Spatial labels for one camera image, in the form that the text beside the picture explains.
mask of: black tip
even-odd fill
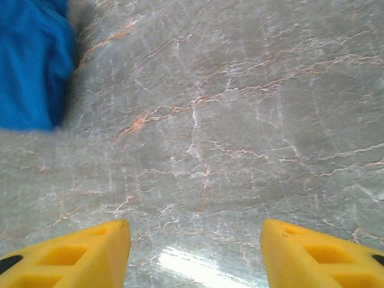
[[[18,261],[22,260],[23,256],[14,255],[5,259],[0,260],[0,275],[4,273],[6,270],[10,269],[13,265],[15,265]]]
[[[378,261],[382,266],[384,266],[384,256],[381,255],[372,255],[372,258]]]

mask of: gray marble surface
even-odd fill
[[[0,133],[0,253],[115,218],[124,287],[268,286],[264,219],[384,249],[384,3],[77,0],[65,125]]]

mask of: blue cloth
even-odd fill
[[[67,0],[1,0],[0,127],[60,125],[73,71],[75,34]]]

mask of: yellow plastic part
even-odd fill
[[[1,288],[121,288],[131,247],[126,220],[106,222],[14,251],[23,259]]]
[[[270,288],[384,287],[381,251],[277,220],[260,241]]]

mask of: rectangular cutout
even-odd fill
[[[304,248],[320,264],[355,262],[352,257],[336,246],[306,245]]]
[[[299,231],[298,229],[295,229],[295,228],[292,228],[292,227],[289,227],[289,226],[284,226],[284,230],[288,233],[288,234],[301,234],[302,232]]]
[[[107,228],[99,228],[97,230],[91,231],[89,234],[90,235],[104,235],[108,231]]]
[[[25,274],[6,288],[53,288],[61,278],[61,275]]]
[[[40,261],[39,265],[72,266],[86,253],[88,248],[84,245],[66,245],[55,247]]]
[[[342,288],[381,288],[384,283],[374,275],[364,273],[348,273],[332,275]]]

